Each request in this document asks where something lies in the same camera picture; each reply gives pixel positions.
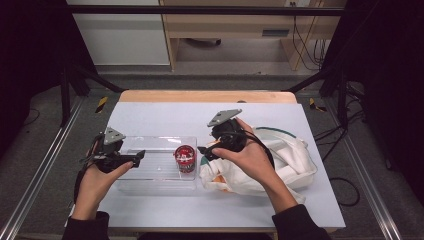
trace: black curtain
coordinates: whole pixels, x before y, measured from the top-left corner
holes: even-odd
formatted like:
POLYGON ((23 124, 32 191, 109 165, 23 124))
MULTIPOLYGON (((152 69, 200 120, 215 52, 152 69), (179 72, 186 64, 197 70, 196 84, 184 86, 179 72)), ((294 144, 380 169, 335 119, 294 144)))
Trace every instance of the black curtain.
MULTIPOLYGON (((424 205, 424 1, 381 0, 376 6, 364 25, 365 16, 342 17, 324 68, 342 61, 347 79, 364 85, 364 110, 387 164, 403 173, 424 205), (355 41, 347 54, 337 58, 350 37, 355 41)), ((323 86, 337 81, 326 79, 323 86)))
MULTIPOLYGON (((97 73, 72 14, 47 10, 47 4, 66 1, 0 2, 0 157, 28 116, 31 98, 59 85, 65 66, 97 73)), ((73 77, 77 93, 88 94, 84 77, 73 77)))

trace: white table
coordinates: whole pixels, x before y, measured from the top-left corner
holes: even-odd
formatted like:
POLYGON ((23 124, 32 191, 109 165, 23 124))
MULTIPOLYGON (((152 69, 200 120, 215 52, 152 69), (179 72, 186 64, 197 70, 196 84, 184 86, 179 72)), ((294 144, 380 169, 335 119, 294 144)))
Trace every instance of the white table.
MULTIPOLYGON (((318 172, 312 185, 296 191, 306 196, 305 206, 318 226, 328 231, 345 227, 300 104, 120 101, 108 126, 127 136, 196 136, 198 145, 204 146, 213 140, 206 124, 218 111, 236 108, 243 110, 239 117, 252 126, 287 130, 309 144, 318 172)), ((205 190, 198 177, 195 184, 189 194, 174 196, 128 194, 114 184, 100 210, 110 214, 111 228, 126 231, 275 231, 268 198, 205 190)))

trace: table surface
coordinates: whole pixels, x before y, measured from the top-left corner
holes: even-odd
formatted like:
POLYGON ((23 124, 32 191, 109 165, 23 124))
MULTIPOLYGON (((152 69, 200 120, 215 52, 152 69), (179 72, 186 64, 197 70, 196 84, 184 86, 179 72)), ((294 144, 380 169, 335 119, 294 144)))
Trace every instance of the table surface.
MULTIPOLYGON (((210 119, 218 111, 235 108, 243 110, 240 118, 252 126, 284 129, 309 144, 318 172, 309 187, 295 191, 306 196, 305 206, 318 226, 330 231, 345 227, 303 108, 296 104, 292 93, 131 90, 122 94, 108 126, 127 136, 195 136, 198 146, 204 146, 213 140, 206 126, 210 119), (240 100, 247 103, 235 103, 240 100)), ((173 232, 275 230, 271 219, 274 211, 267 197, 206 190, 199 177, 194 189, 179 194, 123 191, 119 184, 122 180, 112 186, 100 206, 111 215, 111 228, 173 232)))

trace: person's left hand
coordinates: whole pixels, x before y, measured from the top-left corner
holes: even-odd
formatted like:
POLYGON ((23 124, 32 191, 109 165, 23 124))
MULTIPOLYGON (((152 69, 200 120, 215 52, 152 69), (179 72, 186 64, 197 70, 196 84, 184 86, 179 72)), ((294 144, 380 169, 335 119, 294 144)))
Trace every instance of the person's left hand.
POLYGON ((112 184, 133 166, 129 161, 110 173, 100 171, 96 164, 86 170, 82 178, 78 198, 72 218, 76 220, 93 220, 96 218, 100 202, 106 196, 112 184))

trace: wooden table edge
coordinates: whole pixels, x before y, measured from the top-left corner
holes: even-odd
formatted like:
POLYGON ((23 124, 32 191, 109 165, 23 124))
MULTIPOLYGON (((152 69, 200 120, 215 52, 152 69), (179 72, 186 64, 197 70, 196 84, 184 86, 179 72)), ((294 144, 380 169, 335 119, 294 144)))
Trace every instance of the wooden table edge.
POLYGON ((297 100, 293 93, 280 91, 126 90, 119 102, 297 103, 297 100))

